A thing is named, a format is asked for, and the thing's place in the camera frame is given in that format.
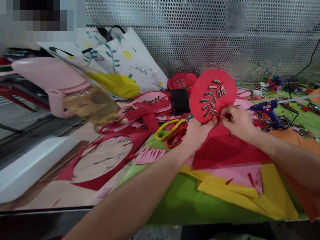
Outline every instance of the red felt circle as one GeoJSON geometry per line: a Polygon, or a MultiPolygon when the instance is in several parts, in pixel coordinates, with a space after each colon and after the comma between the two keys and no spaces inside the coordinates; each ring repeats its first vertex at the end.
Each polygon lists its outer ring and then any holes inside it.
{"type": "Polygon", "coordinates": [[[196,81],[197,76],[193,73],[178,73],[169,78],[167,86],[169,90],[185,88],[190,93],[196,81]]]}
{"type": "Polygon", "coordinates": [[[232,77],[227,74],[226,71],[221,69],[210,69],[205,71],[197,80],[195,85],[193,86],[189,106],[193,116],[201,123],[207,123],[213,116],[220,116],[221,110],[231,104],[234,103],[237,96],[237,88],[234,80],[232,77]],[[209,86],[216,86],[221,91],[220,84],[213,83],[213,80],[219,80],[221,85],[225,88],[226,95],[222,95],[221,97],[217,98],[217,90],[208,89],[209,86]],[[201,99],[211,99],[212,96],[204,96],[205,92],[213,92],[216,97],[216,103],[214,103],[215,108],[214,110],[217,111],[217,114],[209,113],[206,117],[204,117],[204,113],[211,108],[209,102],[200,103],[201,99]],[[206,110],[202,110],[202,108],[209,104],[209,107],[206,110]]]}

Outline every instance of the hot glue gun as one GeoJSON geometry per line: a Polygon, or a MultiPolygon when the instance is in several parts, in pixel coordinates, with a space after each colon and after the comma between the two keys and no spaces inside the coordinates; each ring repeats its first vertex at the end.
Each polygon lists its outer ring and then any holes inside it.
{"type": "Polygon", "coordinates": [[[281,127],[281,122],[273,111],[277,107],[278,107],[277,100],[271,100],[270,102],[262,102],[262,103],[255,104],[250,108],[248,108],[247,110],[251,110],[255,112],[257,111],[265,112],[269,116],[269,118],[272,120],[272,127],[274,129],[278,129],[281,127]]]}

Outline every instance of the perforated metal wall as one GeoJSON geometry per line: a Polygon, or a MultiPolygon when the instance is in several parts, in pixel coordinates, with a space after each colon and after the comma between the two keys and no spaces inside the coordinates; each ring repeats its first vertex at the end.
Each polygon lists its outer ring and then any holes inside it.
{"type": "MultiPolygon", "coordinates": [[[[236,81],[294,76],[320,38],[320,0],[87,0],[87,25],[133,27],[169,74],[210,68],[236,81]]],[[[320,78],[320,47],[299,77],[320,78]]]]}

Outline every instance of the forearm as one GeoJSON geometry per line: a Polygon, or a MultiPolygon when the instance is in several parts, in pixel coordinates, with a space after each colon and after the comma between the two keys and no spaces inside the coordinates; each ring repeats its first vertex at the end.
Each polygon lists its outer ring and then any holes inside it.
{"type": "Polygon", "coordinates": [[[320,158],[270,134],[257,131],[249,141],[299,184],[320,196],[320,158]]]}
{"type": "Polygon", "coordinates": [[[114,190],[66,236],[67,239],[129,239],[149,219],[185,161],[194,153],[180,144],[114,190]]]}

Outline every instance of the orange paper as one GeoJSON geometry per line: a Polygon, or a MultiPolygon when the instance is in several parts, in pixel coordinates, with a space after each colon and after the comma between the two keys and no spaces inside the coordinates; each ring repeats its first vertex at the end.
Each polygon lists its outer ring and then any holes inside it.
{"type": "MultiPolygon", "coordinates": [[[[320,88],[314,90],[313,92],[309,93],[308,96],[319,94],[320,93],[320,88]]],[[[319,104],[320,103],[320,97],[315,97],[315,98],[309,98],[313,103],[319,104]]]]}
{"type": "MultiPolygon", "coordinates": [[[[296,146],[302,147],[318,156],[320,156],[320,145],[319,143],[312,139],[306,140],[302,138],[298,133],[288,128],[287,130],[274,130],[269,132],[270,135],[275,136],[277,138],[282,139],[283,141],[292,143],[296,146]]],[[[281,174],[287,180],[288,184],[292,188],[292,190],[297,195],[301,205],[304,208],[305,213],[307,214],[310,222],[313,222],[320,215],[316,208],[315,202],[319,201],[319,197],[310,193],[307,189],[298,184],[292,177],[290,177],[284,170],[279,168],[281,174]]]]}

